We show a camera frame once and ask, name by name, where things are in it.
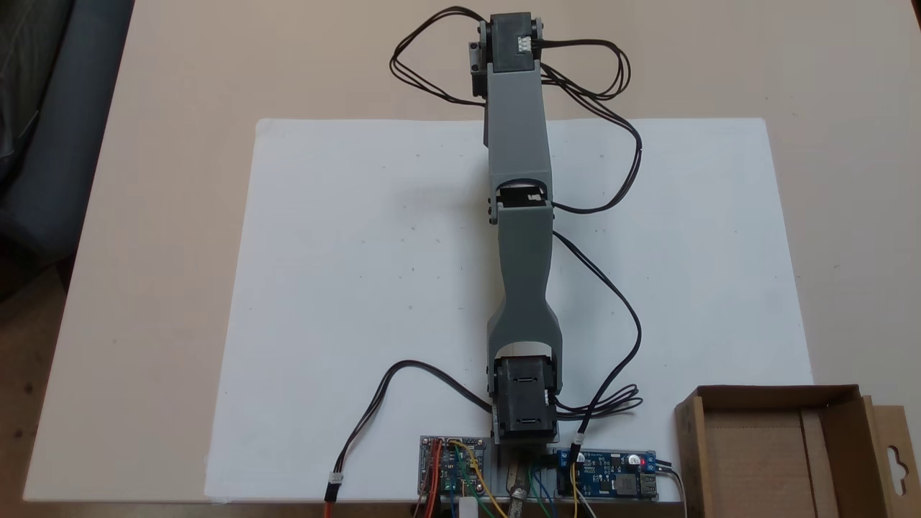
yellow wire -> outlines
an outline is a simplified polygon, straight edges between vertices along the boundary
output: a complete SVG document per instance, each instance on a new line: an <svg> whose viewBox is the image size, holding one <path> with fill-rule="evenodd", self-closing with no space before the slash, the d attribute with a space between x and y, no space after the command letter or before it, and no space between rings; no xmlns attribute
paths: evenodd
<svg viewBox="0 0 921 518"><path fill-rule="evenodd" d="M573 482L573 518L578 516L578 496L576 488L576 463L573 463L572 468L569 470L569 476L572 478Z"/></svg>
<svg viewBox="0 0 921 518"><path fill-rule="evenodd" d="M480 473L480 466L476 463L476 455L473 453L473 450L470 446L459 441L448 441L449 444L456 444L463 447L464 450L467 450L467 454L470 456L470 465L473 466L473 471L476 472L476 477L480 479L480 483L483 484L483 490L486 491L486 495L489 496L489 500L493 501L495 509L499 511L499 514L502 515L502 518L508 518L508 515L505 511L502 511L502 506L499 505L499 502L495 501L493 493L489 492L489 486L486 485L486 481L483 480L483 474Z"/></svg>

circuit board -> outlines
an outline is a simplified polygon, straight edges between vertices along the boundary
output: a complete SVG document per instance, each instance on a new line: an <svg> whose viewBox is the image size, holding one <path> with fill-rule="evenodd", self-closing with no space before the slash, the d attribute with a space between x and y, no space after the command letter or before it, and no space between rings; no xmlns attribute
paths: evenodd
<svg viewBox="0 0 921 518"><path fill-rule="evenodd" d="M556 494L571 498L569 450L556 455ZM576 483L585 498L657 500L656 452L582 450L576 462Z"/></svg>
<svg viewBox="0 0 921 518"><path fill-rule="evenodd" d="M487 437L436 437L424 435L419 438L419 478L416 492L426 492L432 483L432 453L439 448L438 456L438 493L455 496L483 494L483 484L471 467L470 453L460 446L450 444L458 441L468 446L476 458L476 464L483 471L489 466L490 444Z"/></svg>

gray couch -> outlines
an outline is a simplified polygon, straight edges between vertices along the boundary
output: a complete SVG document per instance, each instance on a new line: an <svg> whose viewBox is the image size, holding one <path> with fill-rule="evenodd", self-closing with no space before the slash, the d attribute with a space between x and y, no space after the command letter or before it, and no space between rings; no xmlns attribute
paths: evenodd
<svg viewBox="0 0 921 518"><path fill-rule="evenodd" d="M133 0L0 0L0 299L76 252Z"/></svg>

green wire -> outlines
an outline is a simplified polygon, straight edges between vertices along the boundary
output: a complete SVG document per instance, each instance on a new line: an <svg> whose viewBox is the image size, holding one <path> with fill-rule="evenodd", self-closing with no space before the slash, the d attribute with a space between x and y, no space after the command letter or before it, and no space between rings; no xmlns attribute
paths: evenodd
<svg viewBox="0 0 921 518"><path fill-rule="evenodd" d="M534 490L534 463L530 463L528 466L528 474L530 476L530 492L534 495L534 498L537 500L537 504L541 506L541 510L544 514L547 515L547 518L553 518L550 512L547 511L547 508L543 507L543 498L541 497L541 493Z"/></svg>
<svg viewBox="0 0 921 518"><path fill-rule="evenodd" d="M470 474L467 473L467 465L461 463L461 448L459 448L456 444L454 445L454 452L457 454L458 464L460 464L460 468L463 470L463 485L465 488L468 488L469 486L467 484L467 478L470 476ZM489 515L489 518L495 518L495 515L489 511L489 508L486 507L486 504L484 504L483 501L480 500L480 495L476 494L476 490L471 490L471 493L473 493L473 496L476 498L476 503L480 504L480 507L482 507L483 510L486 511L486 514Z"/></svg>

black cable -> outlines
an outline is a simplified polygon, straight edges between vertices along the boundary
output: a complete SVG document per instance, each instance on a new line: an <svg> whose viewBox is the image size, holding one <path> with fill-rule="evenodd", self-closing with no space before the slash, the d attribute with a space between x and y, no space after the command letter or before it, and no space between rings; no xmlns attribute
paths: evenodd
<svg viewBox="0 0 921 518"><path fill-rule="evenodd" d="M642 405L643 398L636 397L637 394L639 394L639 388L636 386L636 383L625 386L614 394L599 401L592 417L595 419L607 418ZM557 418L562 421L582 420L582 418L585 417L586 411L589 409L588 405L571 407L564 405L558 400L555 403L556 406L565 410L563 412L557 411L556 413Z"/></svg>
<svg viewBox="0 0 921 518"><path fill-rule="evenodd" d="M556 236L556 239L560 240L560 242L566 248L569 249L569 252L572 252L573 255L579 261L581 261L582 264L585 265L585 267L589 269L589 271L591 271L591 273L595 274L595 277L600 279L601 282L603 282L605 286L607 286L611 291L614 292L615 295L617 295L617 298L620 299L621 302L624 303L624 306L630 312L630 316L633 317L634 324L636 324L636 342L634 343L633 348L630 349L630 352L627 353L627 356L624 357L624 359L622 359L621 362L618 363L617 366L614 367L614 369L608 374L608 377L605 378L604 382L601 383L601 387L598 389L598 392L595 393L595 396L591 399L591 402L585 408L585 413L582 416L582 422L581 424L579 424L578 431L577 431L577 433L581 435L581 434L585 434L585 430L589 427L589 421L591 420L591 418L595 417L594 414L599 405L599 402L601 401L601 398L604 396L604 393L608 390L608 387L611 385L611 382L614 381L614 378L616 378L617 375L621 373L624 367L626 367L627 364L630 363L630 360L632 360L636 356L636 353L639 351L640 343L642 343L643 341L643 326L642 324L640 324L639 316L636 315L636 311L634 311L633 306L630 305L630 302L627 300L624 294L621 293L621 291L616 286L614 286L614 283L611 282L608 276L604 275L604 272L602 272L597 266L595 266L595 264L592 263L591 260L584 253L582 253L582 251L579 250L578 247L573 242L565 238L562 234L560 234L556 230L554 230L554 236ZM573 442L573 444L570 446L570 455L569 455L570 458L577 458L578 457L577 454L580 449L581 449L581 443Z"/></svg>
<svg viewBox="0 0 921 518"><path fill-rule="evenodd" d="M405 38L403 38L402 41L400 41L400 43L397 44L396 48L393 49L393 56L391 57L391 61L390 61L391 73L393 74L394 77L396 77L397 79L400 79L403 83L406 83L407 85L413 88L419 88L423 92L432 94L442 100L446 100L447 102L451 102L454 104L465 104L469 106L485 107L486 103L484 102L478 102L475 100L459 99L457 97L454 97L448 94L448 92L446 92L442 88L439 88L438 86L436 86L434 83L432 83L428 79L425 79L424 77L419 75L417 72L415 72L412 68L410 68L405 63L400 61L400 55L403 53L403 51L406 50L407 47L409 47L410 43L412 43L413 40L415 40L416 37L419 36L419 34L422 34L423 31L431 27L432 24L439 21L440 19L444 19L447 17L453 17L453 16L467 17L467 18L474 19L478 22L484 21L483 17L481 17L480 15L476 14L475 12L471 11L470 9L466 7L453 6L453 7L448 7L446 9L442 9L438 11L437 13L432 15L429 19L424 21L422 25L420 25L416 30L411 32L409 36L406 36Z"/></svg>
<svg viewBox="0 0 921 518"><path fill-rule="evenodd" d="M617 74L614 76L614 81L609 87L601 92L594 92L587 88L583 88L569 77L564 76L561 72L552 66L549 66L546 63L541 63L541 69L543 70L542 83L544 85L559 87L579 106L585 108L588 112L600 117L601 119L604 119L605 121L622 127L624 130L630 133L630 135L635 140L633 162L630 165L630 169L627 171L627 175L624 178L624 183L621 185L621 188L614 194L611 200L601 206L595 206L592 208L578 208L554 202L554 207L566 212L572 212L574 214L594 214L596 212L608 210L609 208L620 203L621 200L623 200L627 193L630 191L630 188L633 186L633 183L636 179L636 174L639 172L640 162L643 158L643 138L640 136L639 132L636 131L636 128L630 124L629 121L602 104L603 101L611 100L623 93L627 86L630 85L630 79L632 76L630 60L627 58L626 54L621 51L619 47L617 47L617 45L614 45L612 42L606 40L537 40L533 43L533 45L535 45L537 48L543 49L580 45L597 45L610 49L617 57Z"/></svg>
<svg viewBox="0 0 921 518"><path fill-rule="evenodd" d="M656 459L656 462L662 464L662 461L660 461L659 459ZM678 475L678 472L677 472L677 471L671 469L670 467L659 466L659 472L660 472L660 473L664 473L664 474L666 474L666 475L671 475L672 477L675 477L675 482L678 483L678 490L681 492L682 505L684 506L684 518L687 518L687 515L688 515L688 500L687 500L687 499L688 499L688 495L687 495L687 493L684 491L684 483L682 482L682 477L681 477L680 475Z"/></svg>
<svg viewBox="0 0 921 518"><path fill-rule="evenodd" d="M595 40L595 39L582 39L582 40L537 40L532 43L533 47L536 49L558 49L562 47L578 47L578 46L600 46L609 49L617 57L617 74L614 76L614 81L609 87L601 92L593 92L589 89L582 88L575 83L572 83L573 86L579 91L582 95L594 98L596 100L612 100L626 90L627 86L630 85L630 79L632 76L632 70L630 67L630 59L627 57L627 54L624 53L617 45L607 40ZM543 81L545 85L552 85L553 82L549 78L545 78Z"/></svg>
<svg viewBox="0 0 921 518"><path fill-rule="evenodd" d="M405 369L407 367L421 369L423 371L426 371L432 374L433 376L435 376L436 378L438 378L439 380L447 384L449 387L454 389L458 394L464 396L464 398L466 398L468 401L471 401L472 403L482 408L486 412L492 413L493 408L492 406L489 405L489 403L486 403L483 399L481 399L479 396L477 396L476 394L468 390L465 386L463 386L460 382L458 382L454 378L448 376L441 369L437 367L433 367L427 363L424 363L423 361L418 361L415 359L404 359L404 360L398 361L394 363L393 365L391 365L391 367L387 369L386 372L384 372L384 377L380 379L380 383L378 384L378 390L374 393L374 396L371 398L371 403L367 406L367 409L365 410L365 414L362 415L361 419L358 420L358 424L355 425L355 429L352 430L352 433L349 434L348 439L345 440L345 445L343 446L342 451L339 452L339 456L336 458L336 464L332 469L332 472L334 474L341 474L343 472L343 467L345 464L345 455L348 453L349 447L352 445L352 442L356 439L356 437L358 437L358 434L361 433L361 430L365 427L365 425L367 425L367 423L371 420L371 418L374 417L374 414L378 411L378 408L380 408L380 404L384 401L384 395L387 393L387 387L390 386L391 379L393 379L393 375L396 374L398 371ZM339 487L341 485L342 485L341 480L339 481L339 483L333 483L331 481L329 484L327 484L326 497L323 500L328 501L328 502L335 502L336 496L339 493Z"/></svg>

